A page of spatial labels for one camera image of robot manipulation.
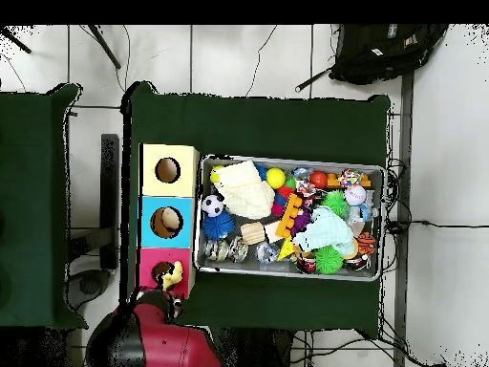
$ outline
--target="toy bin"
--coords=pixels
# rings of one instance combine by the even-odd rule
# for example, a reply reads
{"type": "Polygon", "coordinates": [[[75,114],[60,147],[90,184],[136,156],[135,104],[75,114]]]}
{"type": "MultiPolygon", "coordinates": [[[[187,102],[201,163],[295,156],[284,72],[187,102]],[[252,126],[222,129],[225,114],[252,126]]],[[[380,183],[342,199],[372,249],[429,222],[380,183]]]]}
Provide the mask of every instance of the toy bin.
{"type": "MultiPolygon", "coordinates": [[[[383,167],[374,165],[361,165],[361,164],[343,164],[343,163],[324,163],[324,162],[307,162],[307,161],[291,161],[291,160],[277,160],[267,158],[249,158],[239,156],[222,157],[216,155],[205,155],[201,157],[199,165],[200,175],[198,177],[199,183],[199,196],[197,199],[196,209],[196,230],[194,239],[194,265],[201,271],[213,271],[217,270],[219,273],[240,273],[240,274],[255,274],[263,276],[278,276],[278,277],[298,277],[298,278],[315,278],[315,279],[333,279],[333,280],[351,280],[351,281],[364,281],[370,282],[375,280],[381,271],[381,257],[383,251],[384,240],[384,225],[386,208],[384,205],[386,196],[386,179],[387,174],[383,167]],[[375,239],[375,253],[371,255],[370,265],[362,270],[350,270],[346,268],[340,269],[335,274],[304,274],[297,270],[296,265],[289,261],[276,261],[267,263],[265,265],[260,264],[256,258],[257,245],[250,245],[248,253],[243,262],[233,262],[231,259],[224,259],[223,261],[213,261],[207,259],[205,255],[205,247],[207,244],[207,237],[202,230],[202,222],[204,214],[201,211],[202,200],[205,196],[211,192],[210,172],[216,165],[230,165],[243,161],[252,160],[255,163],[264,166],[265,168],[280,167],[284,171],[293,170],[297,167],[310,167],[314,170],[321,170],[328,174],[339,175],[345,169],[358,170],[369,177],[371,186],[369,189],[373,190],[373,206],[378,209],[379,215],[373,218],[371,221],[366,222],[365,231],[368,231],[375,239]]],[[[230,244],[235,236],[240,236],[240,228],[244,224],[256,223],[257,220],[249,220],[247,218],[233,215],[235,221],[234,231],[229,233],[225,240],[230,244]]],[[[270,215],[269,217],[258,220],[263,225],[267,225],[273,221],[277,221],[277,217],[270,215]]],[[[284,240],[278,241],[276,244],[281,246],[284,240]]]]}

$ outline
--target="soccer ball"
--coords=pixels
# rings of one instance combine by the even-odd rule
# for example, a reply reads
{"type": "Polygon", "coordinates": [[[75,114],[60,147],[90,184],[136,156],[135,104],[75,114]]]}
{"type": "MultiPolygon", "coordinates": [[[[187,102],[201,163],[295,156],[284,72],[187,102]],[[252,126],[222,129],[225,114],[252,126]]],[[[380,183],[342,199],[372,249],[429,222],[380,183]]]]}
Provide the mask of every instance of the soccer ball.
{"type": "Polygon", "coordinates": [[[211,194],[203,199],[202,211],[206,212],[209,217],[217,217],[223,212],[223,197],[211,194]]]}

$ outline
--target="yellow ball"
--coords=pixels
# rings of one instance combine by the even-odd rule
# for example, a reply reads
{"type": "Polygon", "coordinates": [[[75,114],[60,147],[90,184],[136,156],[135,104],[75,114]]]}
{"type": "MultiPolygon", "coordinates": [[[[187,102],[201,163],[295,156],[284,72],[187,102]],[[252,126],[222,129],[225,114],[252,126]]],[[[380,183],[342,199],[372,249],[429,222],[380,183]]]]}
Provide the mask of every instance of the yellow ball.
{"type": "Polygon", "coordinates": [[[286,182],[286,174],[282,169],[274,167],[268,169],[266,172],[266,182],[270,184],[271,188],[279,188],[286,182]]]}
{"type": "Polygon", "coordinates": [[[212,170],[210,171],[210,181],[211,183],[217,183],[219,181],[219,175],[216,173],[216,170],[222,169],[224,166],[221,166],[220,164],[217,166],[214,166],[212,170]]]}

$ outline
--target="black bag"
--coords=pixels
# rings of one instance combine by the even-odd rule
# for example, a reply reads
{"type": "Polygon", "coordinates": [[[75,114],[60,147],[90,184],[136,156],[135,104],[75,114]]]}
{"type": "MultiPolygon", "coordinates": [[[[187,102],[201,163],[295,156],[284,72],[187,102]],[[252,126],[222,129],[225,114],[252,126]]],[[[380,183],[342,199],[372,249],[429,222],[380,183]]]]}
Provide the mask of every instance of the black bag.
{"type": "Polygon", "coordinates": [[[330,78],[370,84],[413,72],[428,62],[448,24],[340,24],[336,63],[297,87],[301,91],[327,71],[330,78]]]}

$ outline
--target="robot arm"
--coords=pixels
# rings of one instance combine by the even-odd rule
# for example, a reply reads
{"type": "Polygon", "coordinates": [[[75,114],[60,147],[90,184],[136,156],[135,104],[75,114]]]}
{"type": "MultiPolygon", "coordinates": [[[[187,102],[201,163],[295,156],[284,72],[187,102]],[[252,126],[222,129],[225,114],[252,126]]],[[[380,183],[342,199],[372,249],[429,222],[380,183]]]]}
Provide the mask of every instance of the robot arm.
{"type": "Polygon", "coordinates": [[[89,367],[223,367],[201,328],[171,324],[181,303],[166,291],[146,290],[133,309],[109,313],[87,345],[89,367]]]}

